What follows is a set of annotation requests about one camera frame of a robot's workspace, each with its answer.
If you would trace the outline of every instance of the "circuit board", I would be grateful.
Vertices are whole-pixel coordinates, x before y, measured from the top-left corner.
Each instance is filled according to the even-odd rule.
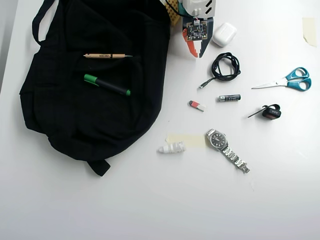
[[[178,1],[177,0],[167,0],[169,2],[169,4],[171,4],[173,6],[173,8],[179,12],[179,7],[178,7]],[[165,5],[165,8],[169,14],[169,17],[171,19],[171,25],[175,26],[177,24],[177,22],[180,19],[180,16],[178,14],[176,14],[171,7],[166,3],[165,0],[162,0],[161,2],[163,2],[163,4]]]
[[[187,41],[200,41],[208,39],[207,21],[195,20],[188,22],[187,28]]]

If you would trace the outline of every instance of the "yellow component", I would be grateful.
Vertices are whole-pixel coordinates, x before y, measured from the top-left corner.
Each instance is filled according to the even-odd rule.
[[[171,4],[171,6],[177,11],[179,12],[178,10],[178,0],[168,0],[168,2]],[[165,8],[166,10],[168,11],[168,14],[170,16],[170,19],[171,19],[171,25],[174,26],[177,24],[177,22],[179,21],[180,19],[180,16],[178,14],[176,14],[172,9],[171,7],[165,3]]]

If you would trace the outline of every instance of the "white plastic part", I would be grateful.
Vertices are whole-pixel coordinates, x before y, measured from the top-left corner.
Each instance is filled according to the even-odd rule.
[[[222,24],[214,33],[212,40],[220,47],[227,46],[237,34],[237,29],[228,22]]]
[[[196,108],[199,109],[200,111],[204,112],[207,107],[205,105],[199,104],[199,106],[197,106]]]
[[[178,0],[191,16],[208,19],[213,18],[216,12],[216,0]]]
[[[175,142],[175,143],[160,147],[158,151],[164,154],[174,154],[174,153],[185,152],[186,150],[187,149],[184,142],[181,141],[181,142]]]

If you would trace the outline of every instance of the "backpack handle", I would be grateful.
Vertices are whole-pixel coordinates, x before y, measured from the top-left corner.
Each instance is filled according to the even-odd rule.
[[[92,168],[92,170],[100,177],[102,177],[111,167],[105,160],[88,161],[88,164]]]
[[[55,0],[44,0],[42,6],[40,7],[38,13],[34,17],[32,21],[32,35],[34,37],[34,40],[41,45],[41,42],[39,41],[39,27],[42,19],[45,17],[47,11],[51,8],[51,6],[54,4]]]

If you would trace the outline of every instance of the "tape strip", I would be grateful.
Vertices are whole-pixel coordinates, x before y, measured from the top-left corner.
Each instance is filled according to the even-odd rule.
[[[316,21],[313,17],[303,17],[303,38],[311,46],[317,46]]]
[[[187,148],[205,148],[206,136],[191,134],[174,134],[169,133],[166,139],[168,144],[184,142]]]

